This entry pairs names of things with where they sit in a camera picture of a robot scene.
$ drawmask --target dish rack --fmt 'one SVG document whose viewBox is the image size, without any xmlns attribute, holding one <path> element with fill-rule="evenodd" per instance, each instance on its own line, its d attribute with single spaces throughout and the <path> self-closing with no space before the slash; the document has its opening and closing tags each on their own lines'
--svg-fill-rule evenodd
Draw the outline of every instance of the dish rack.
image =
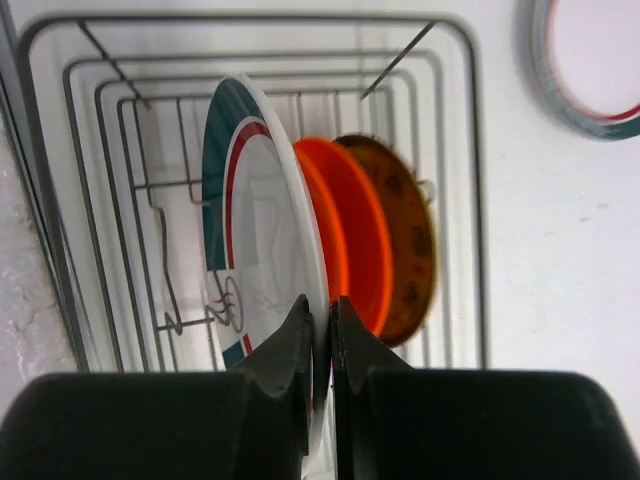
<svg viewBox="0 0 640 480">
<path fill-rule="evenodd" d="M 92 13 L 29 26 L 17 67 L 78 368 L 223 369 L 214 323 L 228 321 L 232 285 L 207 278 L 199 176 L 208 101 L 236 71 L 292 141 L 362 132 L 407 160 L 434 217 L 438 285 L 426 327 L 396 352 L 488 367 L 476 50 L 448 17 Z"/>
</svg>

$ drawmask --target plate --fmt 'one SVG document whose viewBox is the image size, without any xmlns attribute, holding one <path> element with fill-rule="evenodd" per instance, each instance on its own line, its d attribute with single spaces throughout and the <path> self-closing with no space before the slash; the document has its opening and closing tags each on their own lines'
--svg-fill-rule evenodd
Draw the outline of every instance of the plate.
<svg viewBox="0 0 640 480">
<path fill-rule="evenodd" d="M 227 368 L 282 325 L 300 294 L 314 319 L 310 451 L 329 383 L 329 295 L 313 206 L 291 142 L 264 93 L 224 78 L 207 115 L 202 222 L 210 304 Z"/>
<path fill-rule="evenodd" d="M 382 203 L 393 244 L 394 285 L 380 340 L 396 347 L 424 324 L 436 285 L 435 235 L 429 207 L 404 162 L 365 135 L 336 140 L 358 159 Z"/>
<path fill-rule="evenodd" d="M 376 190 L 357 158 L 343 146 L 306 137 L 296 142 L 295 149 L 313 161 L 336 204 L 346 242 L 349 299 L 367 330 L 379 336 L 391 305 L 393 260 Z"/>
</svg>

